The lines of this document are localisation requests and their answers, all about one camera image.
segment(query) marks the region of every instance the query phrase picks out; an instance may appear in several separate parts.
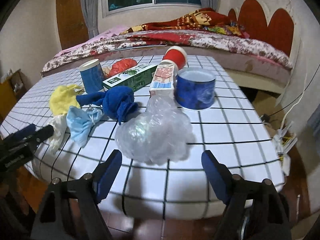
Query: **cardboard box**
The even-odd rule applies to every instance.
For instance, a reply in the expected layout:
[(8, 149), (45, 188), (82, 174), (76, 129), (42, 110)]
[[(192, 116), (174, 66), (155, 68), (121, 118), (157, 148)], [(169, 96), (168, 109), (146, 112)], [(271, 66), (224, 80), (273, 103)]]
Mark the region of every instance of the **cardboard box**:
[(133, 91), (148, 85), (155, 74), (157, 64), (140, 64), (129, 68), (103, 81), (103, 86), (110, 89), (115, 86), (131, 87)]
[(157, 66), (150, 85), (150, 95), (169, 96), (174, 99), (174, 64), (161, 63)]

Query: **wall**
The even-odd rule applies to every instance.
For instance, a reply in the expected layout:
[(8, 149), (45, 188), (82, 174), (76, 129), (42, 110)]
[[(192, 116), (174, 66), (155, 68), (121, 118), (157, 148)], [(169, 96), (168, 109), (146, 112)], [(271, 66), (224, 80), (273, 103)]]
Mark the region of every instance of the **wall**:
[(320, 215), (320, 212), (317, 212), (317, 213), (313, 214), (312, 216), (299, 221), (299, 223), (297, 225), (295, 225), (293, 228), (291, 228), (292, 240), (295, 240), (295, 239), (303, 240), (303, 237), (313, 227), (313, 225), (316, 222), (319, 215)]
[(0, 72), (21, 68), (30, 88), (44, 64), (61, 49), (55, 0), (20, 0), (0, 31)]
[[(232, 8), (240, 8), (245, 0), (230, 0)], [(296, 48), (299, 43), (299, 52), (292, 79), (282, 98), (281, 105), (286, 106), (292, 102), (303, 90), (306, 71), (308, 72), (307, 84), (311, 80), (320, 63), (320, 26), (316, 18), (303, 0), (257, 0), (263, 7), (267, 22), (278, 8), (285, 8), (295, 23), (294, 37)], [(308, 189), (311, 211), (320, 208), (320, 165), (319, 156), (316, 154), (314, 139), (306, 123), (311, 114), (320, 103), (319, 93), (320, 71), (315, 76), (312, 84), (306, 90), (299, 105), (288, 114), (287, 122), (294, 121), (292, 131), (298, 135), (297, 147), (308, 175)]]
[[(221, 0), (217, 11), (223, 14), (228, 14), (229, 7), (229, 0)], [(98, 30), (99, 33), (102, 33), (118, 24), (131, 27), (147, 22), (169, 21), (179, 18), (192, 11), (198, 10), (199, 8), (200, 6), (194, 5), (155, 6), (152, 8), (142, 8), (119, 12), (102, 18), (101, 0), (99, 0)]]

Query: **wooden cabinet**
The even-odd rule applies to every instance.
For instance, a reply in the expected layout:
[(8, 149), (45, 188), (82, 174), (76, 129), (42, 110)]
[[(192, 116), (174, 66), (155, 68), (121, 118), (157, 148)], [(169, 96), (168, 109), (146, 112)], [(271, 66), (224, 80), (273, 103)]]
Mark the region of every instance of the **wooden cabinet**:
[[(15, 89), (14, 85), (20, 82), (22, 87)], [(17, 70), (3, 83), (0, 84), (0, 122), (7, 116), (17, 101), (26, 93), (23, 85), (20, 70)]]

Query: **screw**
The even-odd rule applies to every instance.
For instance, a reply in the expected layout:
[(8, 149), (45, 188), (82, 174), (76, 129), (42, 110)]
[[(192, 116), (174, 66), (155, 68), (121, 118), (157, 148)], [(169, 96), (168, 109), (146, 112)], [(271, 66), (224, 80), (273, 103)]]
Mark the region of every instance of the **screw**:
[(267, 185), (271, 185), (272, 181), (270, 179), (264, 179), (262, 182), (264, 182)]
[(91, 173), (86, 173), (82, 176), (84, 179), (91, 179), (92, 178), (92, 174)]
[(61, 182), (61, 179), (60, 179), (60, 178), (54, 178), (54, 179), (51, 181), (51, 183), (54, 184), (54, 185), (56, 185), (56, 184), (58, 184), (58, 183), (60, 183), (60, 182)]
[(232, 178), (233, 178), (234, 180), (241, 180), (241, 179), (242, 179), (242, 177), (241, 177), (239, 174), (233, 174), (233, 175), (232, 175)]

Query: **blue paper cup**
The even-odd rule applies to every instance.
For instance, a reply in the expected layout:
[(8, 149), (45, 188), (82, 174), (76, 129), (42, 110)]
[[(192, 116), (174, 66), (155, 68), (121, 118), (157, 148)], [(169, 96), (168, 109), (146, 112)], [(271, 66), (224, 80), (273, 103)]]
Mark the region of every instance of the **blue paper cup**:
[(90, 60), (79, 67), (83, 85), (87, 94), (104, 91), (102, 81), (106, 78), (98, 59)]
[(175, 97), (179, 105), (190, 110), (204, 110), (213, 105), (214, 84), (212, 71), (198, 67), (179, 70)]

